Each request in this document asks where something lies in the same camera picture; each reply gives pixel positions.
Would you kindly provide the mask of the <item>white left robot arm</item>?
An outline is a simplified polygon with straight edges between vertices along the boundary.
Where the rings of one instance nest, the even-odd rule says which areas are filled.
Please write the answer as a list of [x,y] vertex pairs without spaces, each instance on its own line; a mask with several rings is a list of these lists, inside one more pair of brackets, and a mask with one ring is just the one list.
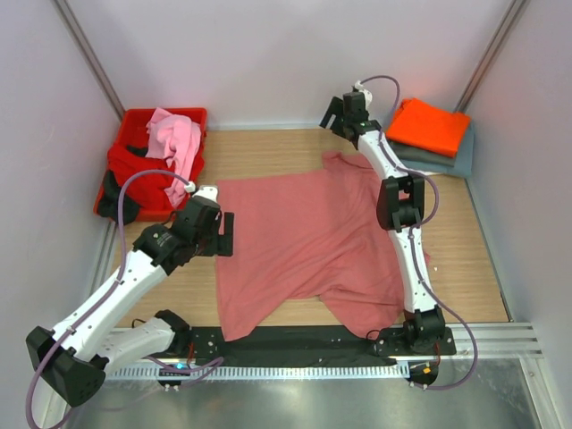
[[52,329],[34,328],[26,338],[33,368],[72,408],[90,400],[105,378],[157,353],[182,356],[191,328],[170,310],[117,336],[115,325],[152,288],[192,257],[229,256],[233,215],[222,213],[218,189],[203,186],[175,215],[171,226],[147,227],[121,268],[78,309]]

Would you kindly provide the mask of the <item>dusty rose t-shirt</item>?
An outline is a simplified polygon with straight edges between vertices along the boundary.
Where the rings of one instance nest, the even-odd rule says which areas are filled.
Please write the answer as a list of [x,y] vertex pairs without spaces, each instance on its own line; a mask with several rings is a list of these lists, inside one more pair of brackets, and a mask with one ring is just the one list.
[[394,324],[404,289],[375,207],[380,180],[361,155],[326,152],[319,170],[220,181],[233,253],[216,267],[223,336],[248,336],[288,299],[320,299],[353,334]]

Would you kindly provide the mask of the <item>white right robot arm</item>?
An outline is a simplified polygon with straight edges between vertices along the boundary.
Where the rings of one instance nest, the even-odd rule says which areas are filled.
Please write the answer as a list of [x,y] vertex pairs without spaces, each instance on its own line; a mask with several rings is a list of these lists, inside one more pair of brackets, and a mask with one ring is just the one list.
[[358,88],[333,97],[320,126],[351,142],[381,180],[376,217],[398,258],[404,288],[404,346],[415,354],[444,352],[449,344],[446,323],[434,297],[422,247],[425,177],[398,159],[380,123],[369,117],[368,102],[367,91]]

